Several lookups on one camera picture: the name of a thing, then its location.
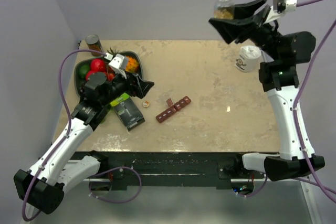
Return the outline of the orange white bottle cap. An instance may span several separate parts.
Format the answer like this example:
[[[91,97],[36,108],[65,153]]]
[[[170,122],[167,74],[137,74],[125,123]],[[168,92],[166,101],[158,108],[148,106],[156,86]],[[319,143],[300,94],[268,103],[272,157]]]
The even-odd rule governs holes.
[[[147,100],[145,100],[145,101],[142,102],[142,106],[143,106],[144,108],[148,108],[148,107],[150,106],[150,102],[147,101]]]

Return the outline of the clear pill bottle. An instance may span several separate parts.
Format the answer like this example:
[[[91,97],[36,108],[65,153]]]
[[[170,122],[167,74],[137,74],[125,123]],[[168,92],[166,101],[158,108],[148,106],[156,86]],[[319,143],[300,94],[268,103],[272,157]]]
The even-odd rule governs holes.
[[[214,5],[214,18],[233,19],[234,10],[233,0],[216,0]]]

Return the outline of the red weekly pill organizer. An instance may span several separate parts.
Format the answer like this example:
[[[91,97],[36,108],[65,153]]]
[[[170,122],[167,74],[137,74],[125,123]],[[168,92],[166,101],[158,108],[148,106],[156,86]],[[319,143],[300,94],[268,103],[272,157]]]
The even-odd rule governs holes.
[[[176,114],[178,111],[185,108],[187,105],[191,103],[191,99],[188,96],[185,96],[178,100],[177,102],[173,102],[171,98],[166,101],[168,108],[158,114],[155,118],[159,123],[166,121],[168,118]]]

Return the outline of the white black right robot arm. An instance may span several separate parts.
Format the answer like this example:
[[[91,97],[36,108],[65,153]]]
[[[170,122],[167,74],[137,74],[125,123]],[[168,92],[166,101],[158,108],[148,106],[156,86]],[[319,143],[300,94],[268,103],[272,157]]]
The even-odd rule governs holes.
[[[282,35],[277,20],[297,8],[296,0],[255,0],[234,7],[233,19],[211,18],[209,23],[223,41],[240,44],[250,40],[270,58],[259,68],[259,81],[273,108],[280,134],[280,151],[277,155],[252,152],[242,155],[234,165],[234,173],[246,178],[257,171],[273,182],[304,177],[321,169],[324,158],[312,147],[299,104],[303,86],[296,67],[308,63],[316,47],[315,37],[307,31]]]

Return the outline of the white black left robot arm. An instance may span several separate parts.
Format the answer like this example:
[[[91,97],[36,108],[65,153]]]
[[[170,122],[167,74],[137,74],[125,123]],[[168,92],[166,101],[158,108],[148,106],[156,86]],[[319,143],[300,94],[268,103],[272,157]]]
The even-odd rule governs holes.
[[[79,145],[88,138],[108,113],[110,103],[126,93],[144,98],[154,82],[142,80],[136,73],[118,74],[109,81],[102,72],[92,74],[82,86],[80,101],[69,115],[69,122],[48,151],[27,171],[18,170],[14,184],[23,206],[31,206],[45,214],[54,212],[66,190],[83,179],[95,175],[103,178],[109,165],[105,158],[87,155],[77,171],[66,173],[64,166]]]

